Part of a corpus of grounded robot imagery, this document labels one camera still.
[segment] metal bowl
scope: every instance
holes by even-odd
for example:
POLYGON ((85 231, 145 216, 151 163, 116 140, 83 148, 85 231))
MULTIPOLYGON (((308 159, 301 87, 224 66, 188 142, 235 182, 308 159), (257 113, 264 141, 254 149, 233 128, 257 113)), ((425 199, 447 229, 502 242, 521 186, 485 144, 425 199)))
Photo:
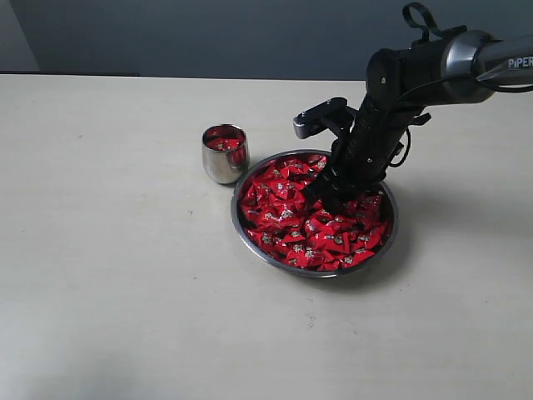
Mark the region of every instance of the metal bowl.
POLYGON ((384 243, 374 256, 364 260, 363 262, 360 262, 359 264, 353 267, 349 267, 346 269, 339 269, 337 271, 311 271, 311 270, 292 267, 270 257, 268 254, 263 252, 246 235, 246 232, 244 231, 244 229, 247 224, 247 221, 242 215, 241 208, 239 207, 239 200, 241 199, 242 195, 245 192, 243 188, 247 189, 249 181, 252 178, 259 175, 260 173, 263 173, 265 169, 271 165, 271 163, 282 160, 283 158, 288 158, 289 156, 294 156, 298 154, 301 154, 301 155, 321 154, 321 155, 325 155, 328 157, 331 156, 330 152, 324 152, 322 150, 295 150, 295 151, 290 151, 290 152, 280 152, 279 154, 273 155, 269 158, 264 159, 263 161, 258 162, 251 169, 249 169, 248 172, 245 175, 243 175, 241 179, 239 180, 237 186, 235 187, 235 191, 233 192, 231 207, 232 207, 233 225, 235 226, 235 229, 237 230, 239 236, 241 237, 241 240, 244 242, 244 244, 247 245, 247 247, 250 250, 252 250, 254 254, 256 254, 259 258, 266 261, 267 263, 273 265, 276 268, 280 268, 289 273, 294 273, 296 275, 300 275, 303 277, 333 278, 333 277, 347 275, 348 273, 354 273, 354 272, 361 271, 363 269, 368 268, 372 263, 377 261, 379 258, 383 256, 383 254, 387 252, 387 250, 391 247, 392 243, 394 242, 397 232, 398 232, 398 207, 396 205, 396 200, 394 196, 392 195, 390 188, 387 185, 385 185, 385 183, 383 182, 379 183, 376 188, 381 190, 384 195, 381 201, 381 215, 389 215, 389 216, 391 215, 391 218, 390 218, 390 220, 392 220, 392 229, 390 230, 391 233, 387 237, 383 238, 384 243))

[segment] gray wall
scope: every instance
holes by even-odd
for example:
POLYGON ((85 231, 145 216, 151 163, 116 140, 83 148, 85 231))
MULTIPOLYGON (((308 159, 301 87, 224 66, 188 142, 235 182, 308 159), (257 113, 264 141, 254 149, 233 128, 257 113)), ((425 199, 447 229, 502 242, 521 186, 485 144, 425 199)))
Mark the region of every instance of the gray wall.
MULTIPOLYGON (((404 48, 408 0, 11 0, 44 71, 361 79, 404 48)), ((444 28, 530 33, 531 0, 426 0, 444 28)))
POLYGON ((0 0, 0 71, 38 71, 8 0, 0 0))

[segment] table surface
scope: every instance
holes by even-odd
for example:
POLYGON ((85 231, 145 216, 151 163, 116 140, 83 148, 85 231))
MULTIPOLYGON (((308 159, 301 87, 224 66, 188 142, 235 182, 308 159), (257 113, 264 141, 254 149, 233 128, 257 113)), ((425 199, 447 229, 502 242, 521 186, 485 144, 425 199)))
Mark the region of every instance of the table surface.
POLYGON ((247 250, 203 130, 252 162, 362 82, 0 77, 0 398, 533 396, 531 95, 434 107, 386 182, 400 230, 315 280, 247 250))

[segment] metal cup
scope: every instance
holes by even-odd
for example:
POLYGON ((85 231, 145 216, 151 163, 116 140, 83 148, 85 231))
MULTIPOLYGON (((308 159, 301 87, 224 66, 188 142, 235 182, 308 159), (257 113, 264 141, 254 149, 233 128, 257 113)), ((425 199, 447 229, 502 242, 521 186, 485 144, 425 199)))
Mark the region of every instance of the metal cup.
POLYGON ((220 184, 236 182, 250 165, 247 135, 235 125, 216 125, 202 136, 202 161, 207 175, 220 184), (239 139, 241 144, 233 150, 210 148, 207 144, 216 138, 239 139))

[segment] robotic arm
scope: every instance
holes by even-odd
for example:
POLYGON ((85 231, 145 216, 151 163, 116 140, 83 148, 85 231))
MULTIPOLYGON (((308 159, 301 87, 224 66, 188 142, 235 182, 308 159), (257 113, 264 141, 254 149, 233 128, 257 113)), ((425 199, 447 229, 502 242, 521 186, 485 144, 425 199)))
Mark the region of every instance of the robotic arm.
POLYGON ((341 97, 319 104, 294 118, 299 138, 330 129, 337 135, 331 158, 314 182, 304 189, 309 203, 318 199, 330 211, 344 198, 380 182, 388 167, 405 161, 411 143, 410 125, 423 125, 428 106, 481 103, 494 92, 523 93, 533 86, 533 36, 498 41, 466 26, 441 31, 418 2, 407 4, 403 16, 422 37, 405 50, 376 52, 366 70, 366 96, 357 111, 341 97), (426 25, 415 22, 417 10, 426 25), (437 40, 429 39, 430 33, 437 40), (402 160, 392 160, 408 144, 402 160))

